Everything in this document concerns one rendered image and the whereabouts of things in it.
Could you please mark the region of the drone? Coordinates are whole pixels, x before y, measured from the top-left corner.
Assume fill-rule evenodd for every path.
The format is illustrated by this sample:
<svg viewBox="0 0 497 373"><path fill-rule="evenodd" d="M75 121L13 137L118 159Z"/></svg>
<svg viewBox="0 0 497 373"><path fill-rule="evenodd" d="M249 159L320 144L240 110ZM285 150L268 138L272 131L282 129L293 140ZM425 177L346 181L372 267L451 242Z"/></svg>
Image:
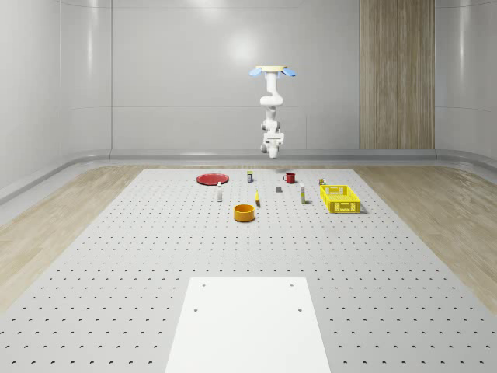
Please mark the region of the drone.
<svg viewBox="0 0 497 373"><path fill-rule="evenodd" d="M254 69L252 69L249 74L251 76L257 76L259 74L261 74L262 72L265 72L265 73L283 73L285 75L288 75L288 76L292 76L294 77L296 75L296 73L289 69L287 66L279 66L279 65L260 65L260 66L256 66Z"/></svg>

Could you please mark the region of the red plate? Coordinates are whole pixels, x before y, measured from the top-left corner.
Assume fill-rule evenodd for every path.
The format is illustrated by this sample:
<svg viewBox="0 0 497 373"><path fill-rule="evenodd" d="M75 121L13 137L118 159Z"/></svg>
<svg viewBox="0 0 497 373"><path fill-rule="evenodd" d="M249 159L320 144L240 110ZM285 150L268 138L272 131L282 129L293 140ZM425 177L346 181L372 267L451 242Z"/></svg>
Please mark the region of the red plate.
<svg viewBox="0 0 497 373"><path fill-rule="evenodd" d="M196 178L196 181L202 185L216 186L219 183L220 184L227 183L229 181L229 176L223 173L205 173L199 175Z"/></svg>

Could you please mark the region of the yellow bowl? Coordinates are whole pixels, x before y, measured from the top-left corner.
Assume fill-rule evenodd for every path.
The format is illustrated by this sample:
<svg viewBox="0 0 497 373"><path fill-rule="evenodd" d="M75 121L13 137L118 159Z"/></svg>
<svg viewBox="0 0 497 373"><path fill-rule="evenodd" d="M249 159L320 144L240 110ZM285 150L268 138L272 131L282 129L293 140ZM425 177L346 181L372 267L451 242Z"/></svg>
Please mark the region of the yellow bowl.
<svg viewBox="0 0 497 373"><path fill-rule="evenodd" d="M234 206L234 220L249 222L255 218L255 208L250 204L238 204Z"/></svg>

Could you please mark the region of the yellow basket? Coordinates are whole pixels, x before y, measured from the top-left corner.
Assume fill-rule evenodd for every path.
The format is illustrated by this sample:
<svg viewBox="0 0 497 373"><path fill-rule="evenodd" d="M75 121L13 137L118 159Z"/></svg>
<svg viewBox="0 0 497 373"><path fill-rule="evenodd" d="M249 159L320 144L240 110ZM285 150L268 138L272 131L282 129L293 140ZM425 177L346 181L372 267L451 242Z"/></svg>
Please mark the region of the yellow basket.
<svg viewBox="0 0 497 373"><path fill-rule="evenodd" d="M360 213L360 199L347 185L321 185L320 197L330 213Z"/></svg>

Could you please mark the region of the white board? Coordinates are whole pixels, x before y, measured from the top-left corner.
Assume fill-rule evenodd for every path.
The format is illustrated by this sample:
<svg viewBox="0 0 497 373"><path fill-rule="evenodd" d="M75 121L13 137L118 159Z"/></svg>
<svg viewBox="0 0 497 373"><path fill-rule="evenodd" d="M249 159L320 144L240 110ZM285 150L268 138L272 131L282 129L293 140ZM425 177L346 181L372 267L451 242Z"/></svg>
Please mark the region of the white board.
<svg viewBox="0 0 497 373"><path fill-rule="evenodd" d="M306 279L191 278L165 373L330 373Z"/></svg>

